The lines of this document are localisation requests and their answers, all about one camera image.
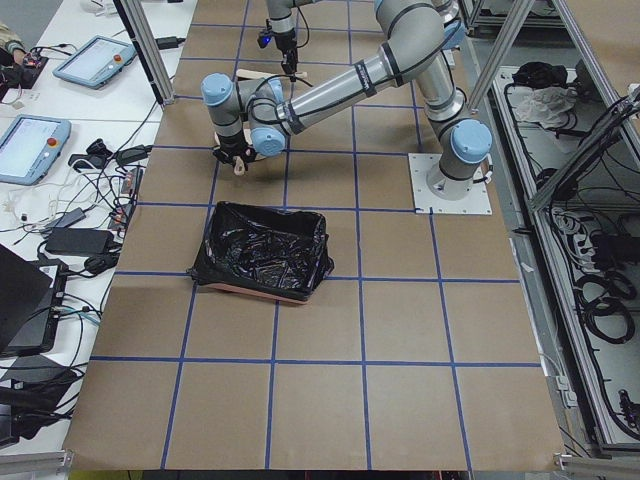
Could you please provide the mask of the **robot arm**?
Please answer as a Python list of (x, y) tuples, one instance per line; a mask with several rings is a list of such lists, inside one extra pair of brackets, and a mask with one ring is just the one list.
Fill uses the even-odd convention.
[(293, 0), (268, 0), (268, 19), (258, 37), (258, 45), (264, 49), (272, 39), (282, 54), (281, 66), (285, 74), (293, 75), (298, 66), (298, 42), (292, 9)]
[(298, 97), (285, 99), (278, 75), (232, 81), (223, 73), (201, 83), (213, 122), (215, 158), (244, 169), (258, 156), (273, 157), (287, 140), (312, 125), (383, 90), (414, 82), (442, 154), (429, 174), (439, 195), (472, 182), (492, 145), (488, 127), (469, 116), (444, 56), (464, 35), (463, 22), (445, 20), (445, 4), (432, 1), (377, 1), (375, 17), (385, 35), (375, 54)]

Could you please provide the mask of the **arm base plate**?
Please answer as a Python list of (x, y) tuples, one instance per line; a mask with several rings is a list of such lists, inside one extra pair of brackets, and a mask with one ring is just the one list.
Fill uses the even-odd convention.
[(458, 181), (439, 169), (441, 155), (409, 153), (414, 212), (434, 215), (491, 215), (487, 183), (478, 166), (471, 179)]

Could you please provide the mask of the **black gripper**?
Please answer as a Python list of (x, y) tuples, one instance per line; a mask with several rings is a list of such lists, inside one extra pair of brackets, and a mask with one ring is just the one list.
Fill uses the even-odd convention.
[(250, 144), (216, 145), (213, 156), (221, 163), (234, 166), (240, 159), (245, 165), (257, 161), (258, 153)]
[(298, 42), (294, 29), (273, 34), (276, 47), (282, 54), (281, 67), (285, 74), (294, 75), (298, 67)]

